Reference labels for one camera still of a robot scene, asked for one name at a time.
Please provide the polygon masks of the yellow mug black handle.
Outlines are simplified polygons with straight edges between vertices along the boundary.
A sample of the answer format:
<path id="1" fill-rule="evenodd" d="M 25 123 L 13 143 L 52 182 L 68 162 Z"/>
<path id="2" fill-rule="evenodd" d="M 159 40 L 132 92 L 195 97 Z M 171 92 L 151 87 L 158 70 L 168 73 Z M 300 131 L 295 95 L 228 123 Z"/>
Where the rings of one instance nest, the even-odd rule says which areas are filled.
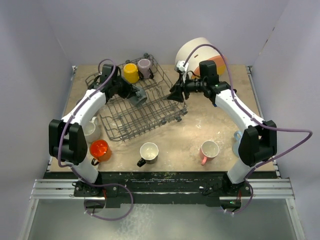
<path id="1" fill-rule="evenodd" d="M 127 63 L 123 67 L 124 78 L 131 84 L 135 84 L 139 81 L 139 70 L 136 64 Z"/>

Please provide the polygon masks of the purple mug black handle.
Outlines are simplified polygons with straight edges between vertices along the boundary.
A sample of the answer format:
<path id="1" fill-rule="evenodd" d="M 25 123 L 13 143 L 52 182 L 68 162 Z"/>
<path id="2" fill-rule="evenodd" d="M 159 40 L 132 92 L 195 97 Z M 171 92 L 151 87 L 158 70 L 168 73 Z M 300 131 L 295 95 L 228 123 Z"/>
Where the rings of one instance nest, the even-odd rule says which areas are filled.
<path id="1" fill-rule="evenodd" d="M 151 70 L 151 66 L 152 66 L 152 62 L 147 58 L 140 59 L 137 62 L 138 76 L 140 80 L 154 78 L 154 74 Z"/>

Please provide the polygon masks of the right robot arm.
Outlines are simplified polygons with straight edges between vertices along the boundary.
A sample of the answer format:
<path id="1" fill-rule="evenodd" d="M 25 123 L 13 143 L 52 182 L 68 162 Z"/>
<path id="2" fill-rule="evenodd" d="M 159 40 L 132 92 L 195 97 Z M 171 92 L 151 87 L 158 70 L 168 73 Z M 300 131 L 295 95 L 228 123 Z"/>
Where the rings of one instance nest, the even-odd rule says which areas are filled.
<path id="1" fill-rule="evenodd" d="M 215 107 L 221 108 L 242 133 L 239 142 L 239 158 L 227 172 L 228 180 L 222 183 L 222 190 L 228 196 L 240 190 L 240 183 L 259 163 L 266 162 L 277 153 L 276 124 L 265 121 L 255 115 L 240 99 L 231 86 L 219 80 L 217 66 L 212 60 L 199 63 L 199 77 L 190 79 L 189 64 L 183 60 L 176 63 L 175 71 L 179 73 L 177 82 L 170 89 L 167 99 L 184 102 L 190 93 L 203 93 Z"/>

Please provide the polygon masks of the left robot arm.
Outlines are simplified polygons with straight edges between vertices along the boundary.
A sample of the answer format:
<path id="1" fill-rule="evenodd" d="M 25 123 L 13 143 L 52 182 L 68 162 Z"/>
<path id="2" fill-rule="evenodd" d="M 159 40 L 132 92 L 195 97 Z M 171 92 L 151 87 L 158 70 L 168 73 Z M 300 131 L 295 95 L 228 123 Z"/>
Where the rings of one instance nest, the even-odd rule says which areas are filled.
<path id="1" fill-rule="evenodd" d="M 120 74 L 114 64 L 104 64 L 79 103 L 62 119 L 53 119 L 48 126 L 48 151 L 61 168 L 69 167 L 77 177 L 86 183 L 85 190 L 91 196 L 103 191 L 99 171 L 87 159 L 88 145 L 84 127 L 109 99 L 118 95 L 128 99 L 135 92 L 134 86 Z"/>

